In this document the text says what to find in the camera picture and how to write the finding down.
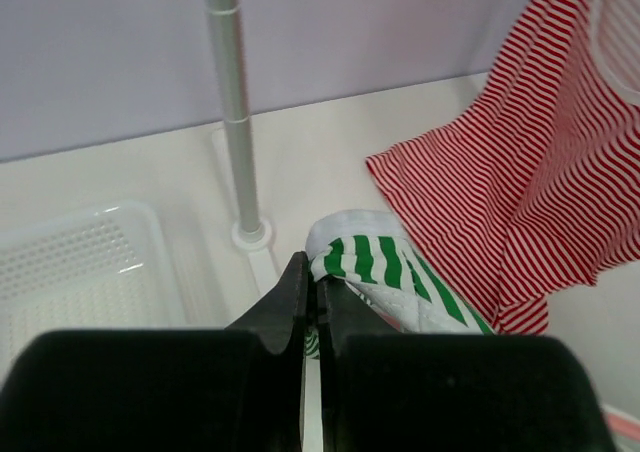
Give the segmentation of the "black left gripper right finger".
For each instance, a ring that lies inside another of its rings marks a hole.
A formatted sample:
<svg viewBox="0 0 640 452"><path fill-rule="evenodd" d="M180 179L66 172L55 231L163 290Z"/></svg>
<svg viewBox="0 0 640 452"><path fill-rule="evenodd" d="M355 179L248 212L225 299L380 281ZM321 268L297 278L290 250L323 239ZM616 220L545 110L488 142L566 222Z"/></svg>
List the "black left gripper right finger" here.
<svg viewBox="0 0 640 452"><path fill-rule="evenodd" d="M611 451L581 364L540 336L403 333L318 283L328 451Z"/></svg>

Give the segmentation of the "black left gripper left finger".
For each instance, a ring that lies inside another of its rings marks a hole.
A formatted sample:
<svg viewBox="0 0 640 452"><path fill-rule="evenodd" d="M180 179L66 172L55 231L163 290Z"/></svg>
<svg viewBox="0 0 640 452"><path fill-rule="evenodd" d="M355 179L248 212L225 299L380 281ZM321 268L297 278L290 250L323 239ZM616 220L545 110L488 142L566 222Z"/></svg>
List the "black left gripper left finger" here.
<svg viewBox="0 0 640 452"><path fill-rule="evenodd" d="M60 330L1 390L5 451L298 451L309 261L222 329Z"/></svg>

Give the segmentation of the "green striped tank top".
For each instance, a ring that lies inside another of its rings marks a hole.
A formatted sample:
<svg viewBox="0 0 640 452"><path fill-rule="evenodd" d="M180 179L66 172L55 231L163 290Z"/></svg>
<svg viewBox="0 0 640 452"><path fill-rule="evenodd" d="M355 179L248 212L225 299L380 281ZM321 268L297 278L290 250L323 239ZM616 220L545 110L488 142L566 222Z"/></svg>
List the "green striped tank top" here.
<svg viewBox="0 0 640 452"><path fill-rule="evenodd" d="M401 332L494 334L414 247L395 215L346 210L318 220L305 251L313 279L333 277Z"/></svg>

